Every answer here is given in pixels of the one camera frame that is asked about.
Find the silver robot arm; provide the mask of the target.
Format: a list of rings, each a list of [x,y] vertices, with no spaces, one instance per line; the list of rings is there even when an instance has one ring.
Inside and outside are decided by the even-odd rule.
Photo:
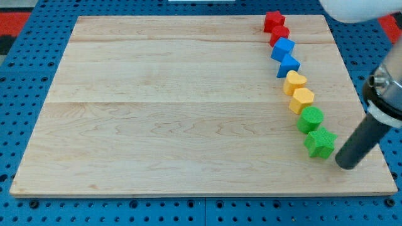
[[[359,23],[401,12],[401,0],[320,0],[324,10],[343,23]],[[401,41],[369,78],[379,99],[391,107],[387,113],[379,101],[370,100],[368,112],[385,125],[401,128]]]

